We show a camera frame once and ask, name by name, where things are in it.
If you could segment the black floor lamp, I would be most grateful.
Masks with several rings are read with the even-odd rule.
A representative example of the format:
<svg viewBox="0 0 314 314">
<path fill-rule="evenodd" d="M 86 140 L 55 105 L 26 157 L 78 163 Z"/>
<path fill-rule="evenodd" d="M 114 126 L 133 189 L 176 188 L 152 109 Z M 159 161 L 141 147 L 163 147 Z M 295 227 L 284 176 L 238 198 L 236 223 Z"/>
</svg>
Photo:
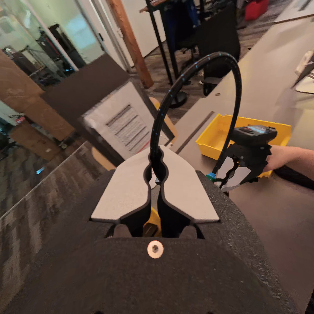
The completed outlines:
<svg viewBox="0 0 314 314">
<path fill-rule="evenodd" d="M 161 56 L 162 56 L 162 59 L 163 59 L 163 63 L 164 63 L 164 67 L 166 69 L 166 73 L 167 73 L 167 76 L 168 76 L 169 83 L 170 83 L 170 85 L 173 85 L 172 75 L 171 75 L 171 72 L 170 72 L 170 68 L 169 68 L 169 65 L 168 65 L 168 62 L 167 62 L 167 58 L 166 58 L 166 54 L 165 54 L 165 51 L 164 51 L 163 43 L 161 41 L 159 30 L 158 30 L 158 26 L 156 24 L 156 20 L 155 20 L 155 16 L 154 16 L 154 11 L 156 11 L 157 9 L 153 8 L 153 7 L 158 6 L 158 5 L 160 5 L 160 4 L 164 3 L 164 2 L 165 1 L 149 1 L 149 0 L 146 0 L 146 5 L 147 5 L 147 11 L 150 14 L 151 22 L 152 22 L 152 25 L 153 25 L 153 28 L 154 28 L 154 31 L 155 31 L 155 36 L 156 36 L 156 39 L 158 41 L 159 50 L 160 50 L 160 53 L 161 53 Z M 179 72 L 178 72 L 177 62 L 176 62 L 176 59 L 175 59 L 174 50 L 170 49 L 169 50 L 169 54 L 170 54 L 171 64 L 172 64 L 172 67 L 173 67 L 173 70 L 174 70 L 175 78 L 178 78 Z M 187 93 L 183 92 L 183 91 L 179 91 L 177 93 L 177 95 L 175 96 L 174 100 L 172 100 L 170 108 L 171 109 L 179 108 L 182 105 L 184 105 L 187 100 L 188 100 Z"/>
</svg>

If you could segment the black clothing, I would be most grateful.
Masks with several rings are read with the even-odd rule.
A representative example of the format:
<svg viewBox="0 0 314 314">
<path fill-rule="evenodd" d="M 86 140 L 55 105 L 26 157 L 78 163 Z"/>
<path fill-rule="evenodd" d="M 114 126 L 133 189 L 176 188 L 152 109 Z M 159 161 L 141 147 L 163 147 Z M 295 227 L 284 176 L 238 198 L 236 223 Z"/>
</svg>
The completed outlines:
<svg viewBox="0 0 314 314">
<path fill-rule="evenodd" d="M 273 170 L 273 172 L 284 180 L 308 188 L 310 190 L 314 190 L 314 181 L 312 179 L 309 179 L 307 176 L 300 174 L 299 172 L 287 166 L 279 167 Z"/>
</svg>

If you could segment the wooden post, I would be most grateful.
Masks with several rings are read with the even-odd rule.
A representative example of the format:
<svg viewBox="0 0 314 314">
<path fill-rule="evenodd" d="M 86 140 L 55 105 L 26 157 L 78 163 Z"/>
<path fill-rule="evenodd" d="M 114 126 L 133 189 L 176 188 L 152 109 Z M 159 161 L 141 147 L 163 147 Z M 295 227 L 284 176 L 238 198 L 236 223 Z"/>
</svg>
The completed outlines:
<svg viewBox="0 0 314 314">
<path fill-rule="evenodd" d="M 154 82 L 138 46 L 123 3 L 121 0 L 108 0 L 108 4 L 111 7 L 117 25 L 121 30 L 124 43 L 132 58 L 143 87 L 149 89 L 154 85 Z"/>
</svg>

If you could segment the red bag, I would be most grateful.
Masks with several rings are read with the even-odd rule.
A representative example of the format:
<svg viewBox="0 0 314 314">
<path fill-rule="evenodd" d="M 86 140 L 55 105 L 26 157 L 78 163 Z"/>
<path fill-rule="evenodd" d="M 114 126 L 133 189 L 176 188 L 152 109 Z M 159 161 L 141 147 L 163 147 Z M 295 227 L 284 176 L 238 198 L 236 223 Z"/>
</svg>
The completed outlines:
<svg viewBox="0 0 314 314">
<path fill-rule="evenodd" d="M 252 0 L 245 7 L 245 21 L 256 20 L 268 9 L 269 0 Z"/>
</svg>

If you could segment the black table strip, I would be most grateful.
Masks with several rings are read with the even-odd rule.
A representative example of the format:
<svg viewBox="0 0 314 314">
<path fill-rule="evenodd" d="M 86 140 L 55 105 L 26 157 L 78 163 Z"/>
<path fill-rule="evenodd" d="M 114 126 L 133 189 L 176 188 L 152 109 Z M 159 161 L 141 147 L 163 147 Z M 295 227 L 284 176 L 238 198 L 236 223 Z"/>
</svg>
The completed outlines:
<svg viewBox="0 0 314 314">
<path fill-rule="evenodd" d="M 180 147 L 174 151 L 177 155 L 183 150 L 184 147 L 192 140 L 192 138 L 197 134 L 197 132 L 203 127 L 203 125 L 209 120 L 211 116 L 213 116 L 215 112 L 210 112 L 199 124 L 198 126 L 191 132 L 191 134 L 186 138 L 186 140 L 180 145 Z"/>
</svg>

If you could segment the white tablet stand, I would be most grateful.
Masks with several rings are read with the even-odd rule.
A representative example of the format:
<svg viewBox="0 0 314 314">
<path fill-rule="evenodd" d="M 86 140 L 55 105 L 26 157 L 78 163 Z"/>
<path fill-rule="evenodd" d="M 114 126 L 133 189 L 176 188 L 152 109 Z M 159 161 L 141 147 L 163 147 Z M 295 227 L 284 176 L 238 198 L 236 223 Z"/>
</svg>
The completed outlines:
<svg viewBox="0 0 314 314">
<path fill-rule="evenodd" d="M 305 53 L 296 70 L 297 80 L 291 87 L 295 91 L 306 94 L 314 94 L 314 51 Z"/>
</svg>

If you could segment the large cardboard box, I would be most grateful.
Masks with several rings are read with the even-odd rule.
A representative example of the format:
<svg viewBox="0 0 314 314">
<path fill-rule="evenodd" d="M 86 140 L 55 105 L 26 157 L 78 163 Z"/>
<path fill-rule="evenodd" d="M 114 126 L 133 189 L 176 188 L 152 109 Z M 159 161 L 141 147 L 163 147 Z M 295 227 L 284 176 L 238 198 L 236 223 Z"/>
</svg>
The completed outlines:
<svg viewBox="0 0 314 314">
<path fill-rule="evenodd" d="M 0 99 L 18 113 L 43 103 L 43 90 L 0 51 Z"/>
<path fill-rule="evenodd" d="M 34 154 L 47 161 L 52 160 L 61 153 L 58 147 L 51 139 L 43 135 L 27 121 L 23 121 L 15 126 L 9 136 L 19 145 L 27 148 Z"/>
</svg>

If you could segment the black backing sheet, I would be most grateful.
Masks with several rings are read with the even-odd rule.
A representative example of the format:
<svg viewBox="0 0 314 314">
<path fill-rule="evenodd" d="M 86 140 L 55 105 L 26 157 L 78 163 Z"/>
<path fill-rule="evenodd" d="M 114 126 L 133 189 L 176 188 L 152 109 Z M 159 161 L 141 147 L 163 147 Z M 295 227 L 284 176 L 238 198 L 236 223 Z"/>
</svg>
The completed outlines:
<svg viewBox="0 0 314 314">
<path fill-rule="evenodd" d="M 149 99 L 145 90 L 131 75 L 124 71 L 112 57 L 103 55 L 70 75 L 50 91 L 45 92 L 42 98 L 117 167 L 125 160 L 107 142 L 99 141 L 93 132 L 87 130 L 83 124 L 82 115 L 128 80 L 139 86 L 145 100 Z M 151 100 L 148 101 L 148 108 L 155 121 L 158 109 Z"/>
</svg>

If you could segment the instruction sheet in clear sleeve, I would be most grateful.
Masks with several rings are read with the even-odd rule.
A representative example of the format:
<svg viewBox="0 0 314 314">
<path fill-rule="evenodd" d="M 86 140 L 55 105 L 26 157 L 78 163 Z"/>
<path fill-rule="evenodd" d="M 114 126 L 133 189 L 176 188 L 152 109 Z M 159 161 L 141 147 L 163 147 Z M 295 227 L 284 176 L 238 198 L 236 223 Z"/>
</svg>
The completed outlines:
<svg viewBox="0 0 314 314">
<path fill-rule="evenodd" d="M 128 80 L 82 115 L 84 126 L 123 160 L 150 149 L 153 114 L 142 90 Z"/>
</svg>

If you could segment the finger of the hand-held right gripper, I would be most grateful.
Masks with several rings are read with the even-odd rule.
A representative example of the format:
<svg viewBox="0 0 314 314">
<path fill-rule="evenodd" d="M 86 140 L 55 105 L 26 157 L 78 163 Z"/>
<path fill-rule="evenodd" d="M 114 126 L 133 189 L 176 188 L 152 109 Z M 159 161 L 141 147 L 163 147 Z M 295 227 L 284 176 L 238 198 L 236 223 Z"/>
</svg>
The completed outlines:
<svg viewBox="0 0 314 314">
<path fill-rule="evenodd" d="M 232 180 L 235 174 L 235 161 L 231 157 L 226 157 L 221 168 L 218 170 L 217 179 L 223 180 Z"/>
<path fill-rule="evenodd" d="M 222 192 L 229 192 L 238 186 L 240 186 L 241 182 L 251 173 L 251 170 L 247 167 L 238 167 L 231 178 L 227 180 L 227 182 L 222 185 Z"/>
</svg>

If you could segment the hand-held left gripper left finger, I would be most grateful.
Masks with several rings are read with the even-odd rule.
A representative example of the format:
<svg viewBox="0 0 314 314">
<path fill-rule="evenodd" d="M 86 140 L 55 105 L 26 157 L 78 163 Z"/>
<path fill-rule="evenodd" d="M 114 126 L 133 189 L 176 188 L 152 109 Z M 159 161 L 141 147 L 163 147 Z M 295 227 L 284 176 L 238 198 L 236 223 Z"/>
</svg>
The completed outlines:
<svg viewBox="0 0 314 314">
<path fill-rule="evenodd" d="M 133 237 L 142 237 L 151 215 L 151 160 L 145 149 L 120 164 L 96 205 L 90 220 L 126 225 Z"/>
</svg>

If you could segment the instruction sheet on stand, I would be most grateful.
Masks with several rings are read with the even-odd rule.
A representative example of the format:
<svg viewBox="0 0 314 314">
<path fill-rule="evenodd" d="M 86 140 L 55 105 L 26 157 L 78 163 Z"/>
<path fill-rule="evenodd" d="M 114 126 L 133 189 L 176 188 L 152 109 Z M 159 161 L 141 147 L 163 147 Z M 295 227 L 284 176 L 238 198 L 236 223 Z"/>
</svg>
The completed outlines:
<svg viewBox="0 0 314 314">
<path fill-rule="evenodd" d="M 151 100 L 151 102 L 155 106 L 155 108 L 159 109 L 160 102 L 157 99 L 153 98 L 153 97 L 149 97 L 149 99 Z M 176 127 L 173 125 L 173 123 L 171 122 L 171 120 L 170 120 L 168 115 L 166 115 L 164 122 L 167 125 L 167 127 L 170 129 L 172 134 L 174 135 L 174 138 L 172 140 L 170 140 L 168 143 L 165 144 L 165 146 L 170 146 L 171 147 L 173 145 L 173 143 L 175 143 L 175 141 L 176 141 L 176 139 L 178 137 L 178 131 L 177 131 Z M 107 158 L 105 158 L 95 147 L 92 147 L 91 152 L 92 152 L 93 158 L 101 166 L 103 166 L 106 170 L 110 171 L 110 170 L 116 169 L 116 166 L 114 166 Z"/>
</svg>

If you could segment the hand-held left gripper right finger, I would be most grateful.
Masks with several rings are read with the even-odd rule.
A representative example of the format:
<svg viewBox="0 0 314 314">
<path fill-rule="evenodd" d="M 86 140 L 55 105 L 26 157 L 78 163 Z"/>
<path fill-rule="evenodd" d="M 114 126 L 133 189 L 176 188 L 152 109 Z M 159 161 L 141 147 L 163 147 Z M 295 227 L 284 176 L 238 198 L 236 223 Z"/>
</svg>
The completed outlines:
<svg viewBox="0 0 314 314">
<path fill-rule="evenodd" d="M 186 226 L 219 222 L 219 216 L 195 169 L 161 145 L 157 211 L 163 238 L 178 238 Z"/>
</svg>

